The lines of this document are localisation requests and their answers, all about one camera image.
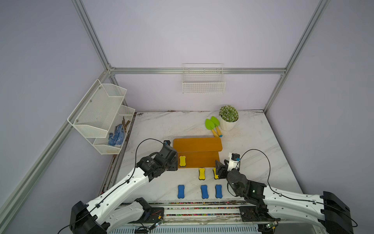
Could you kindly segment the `yellow eraser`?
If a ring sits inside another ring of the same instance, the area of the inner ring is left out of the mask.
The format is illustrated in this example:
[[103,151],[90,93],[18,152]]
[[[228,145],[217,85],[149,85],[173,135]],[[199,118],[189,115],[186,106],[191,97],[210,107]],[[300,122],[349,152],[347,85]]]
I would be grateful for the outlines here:
[[199,180],[206,179],[205,172],[206,172],[205,168],[199,168]]
[[213,175],[214,175],[214,179],[219,179],[219,176],[217,175],[216,173],[216,168],[213,168]]
[[186,161],[186,156],[180,156],[179,157],[179,167],[186,167],[187,161]]

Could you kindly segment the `blue eraser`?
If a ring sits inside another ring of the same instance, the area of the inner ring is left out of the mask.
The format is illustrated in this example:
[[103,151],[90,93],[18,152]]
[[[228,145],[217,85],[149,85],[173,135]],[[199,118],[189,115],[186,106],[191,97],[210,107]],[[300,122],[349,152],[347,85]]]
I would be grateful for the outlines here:
[[209,194],[208,194],[208,190],[207,190],[207,185],[201,185],[200,188],[201,188],[202,199],[208,199]]
[[185,186],[184,185],[178,185],[178,199],[184,199],[185,198]]
[[220,184],[215,185],[215,197],[217,199],[222,199],[223,198],[222,185],[220,185]]

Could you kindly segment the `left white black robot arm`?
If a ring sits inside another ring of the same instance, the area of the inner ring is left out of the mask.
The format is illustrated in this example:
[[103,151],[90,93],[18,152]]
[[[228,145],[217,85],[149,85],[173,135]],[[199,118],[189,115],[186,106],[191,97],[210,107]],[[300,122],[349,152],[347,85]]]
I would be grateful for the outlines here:
[[143,198],[126,207],[120,205],[154,178],[177,169],[177,151],[164,145],[159,152],[143,157],[127,176],[96,199],[76,203],[68,227],[74,234],[108,234],[124,224],[147,218],[152,208]]

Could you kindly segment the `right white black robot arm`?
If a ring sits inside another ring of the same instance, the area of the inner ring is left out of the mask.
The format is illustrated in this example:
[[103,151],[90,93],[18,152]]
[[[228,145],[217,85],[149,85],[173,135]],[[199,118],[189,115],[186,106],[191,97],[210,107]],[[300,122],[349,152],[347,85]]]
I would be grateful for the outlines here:
[[216,173],[225,179],[235,197],[255,205],[254,214],[264,221],[291,219],[316,225],[329,234],[352,234],[357,223],[350,208],[335,194],[306,195],[275,189],[264,183],[248,180],[230,161],[215,162]]

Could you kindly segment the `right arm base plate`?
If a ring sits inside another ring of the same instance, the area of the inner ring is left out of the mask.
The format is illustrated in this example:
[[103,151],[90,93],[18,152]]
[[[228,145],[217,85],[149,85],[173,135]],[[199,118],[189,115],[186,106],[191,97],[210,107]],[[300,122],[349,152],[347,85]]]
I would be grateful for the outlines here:
[[268,212],[257,208],[256,206],[239,207],[242,222],[273,222],[281,221],[280,218],[273,218]]

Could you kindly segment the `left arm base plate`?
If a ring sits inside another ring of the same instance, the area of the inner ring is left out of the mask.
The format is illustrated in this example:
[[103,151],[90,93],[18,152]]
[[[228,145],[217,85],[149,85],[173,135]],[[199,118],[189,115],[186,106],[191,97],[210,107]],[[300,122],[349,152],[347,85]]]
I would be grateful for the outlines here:
[[164,207],[152,207],[149,210],[143,208],[126,207],[125,211],[130,213],[131,222],[134,224],[140,223],[156,223],[164,216]]

